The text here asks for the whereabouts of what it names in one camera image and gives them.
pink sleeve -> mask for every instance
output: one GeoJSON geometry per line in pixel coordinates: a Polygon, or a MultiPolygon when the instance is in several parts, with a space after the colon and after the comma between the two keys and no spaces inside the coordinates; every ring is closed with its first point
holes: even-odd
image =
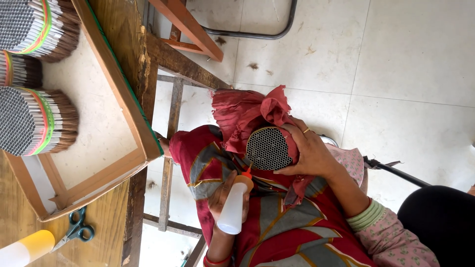
{"type": "Polygon", "coordinates": [[[435,254],[415,234],[404,229],[398,216],[388,208],[355,235],[380,267],[440,266],[435,254]]]}

black pants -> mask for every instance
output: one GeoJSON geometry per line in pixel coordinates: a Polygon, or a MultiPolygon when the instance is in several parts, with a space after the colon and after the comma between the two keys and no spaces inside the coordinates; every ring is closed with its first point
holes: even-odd
{"type": "Polygon", "coordinates": [[[398,217],[441,267],[475,266],[474,196],[445,186],[421,188],[402,203],[398,217]]]}

woman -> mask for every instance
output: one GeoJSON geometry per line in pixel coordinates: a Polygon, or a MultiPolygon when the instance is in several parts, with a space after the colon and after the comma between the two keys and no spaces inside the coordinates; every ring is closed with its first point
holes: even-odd
{"type": "Polygon", "coordinates": [[[204,125],[161,139],[166,156],[181,165],[197,203],[209,246],[203,265],[228,266],[421,266],[438,267],[434,253],[404,229],[397,215],[368,198],[301,120],[282,128],[293,137],[299,162],[274,172],[252,170],[255,184],[244,196],[242,231],[215,224],[235,176],[248,168],[243,155],[222,149],[219,128],[204,125]],[[283,199],[296,174],[313,175],[300,205],[283,199]]]}

wooden table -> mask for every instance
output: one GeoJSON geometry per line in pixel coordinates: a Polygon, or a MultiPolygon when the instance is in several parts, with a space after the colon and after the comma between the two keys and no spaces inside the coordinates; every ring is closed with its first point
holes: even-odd
{"type": "MultiPolygon", "coordinates": [[[[158,69],[202,87],[230,88],[155,36],[145,33],[135,1],[89,0],[89,3],[150,123],[158,69]]],[[[88,205],[86,222],[95,228],[92,241],[70,241],[31,266],[138,266],[146,172],[144,169],[88,205]]],[[[51,231],[57,242],[66,233],[66,216],[47,223],[37,220],[3,153],[0,153],[0,203],[0,248],[41,229],[51,231]]]]}

tiled floor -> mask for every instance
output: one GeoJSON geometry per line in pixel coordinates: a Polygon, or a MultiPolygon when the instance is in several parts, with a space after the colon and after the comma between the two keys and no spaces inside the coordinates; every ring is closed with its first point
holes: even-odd
{"type": "MultiPolygon", "coordinates": [[[[216,29],[277,33],[290,0],[188,0],[199,23],[216,29]]],[[[475,2],[470,0],[299,0],[279,40],[223,37],[222,63],[184,53],[237,89],[287,86],[291,114],[381,162],[428,183],[463,191],[475,182],[475,2]],[[258,69],[248,65],[257,63],[258,69]]],[[[157,34],[171,24],[158,16],[157,34]]],[[[166,133],[172,85],[159,82],[153,128],[166,133]]],[[[186,86],[180,130],[215,124],[209,92],[186,86]]],[[[163,160],[149,167],[145,212],[158,215],[163,160]]],[[[194,200],[174,168],[170,219],[199,227],[194,200]]],[[[369,192],[398,210],[416,186],[370,171],[369,192]]],[[[180,266],[196,239],[144,227],[142,266],[180,266]]]]}

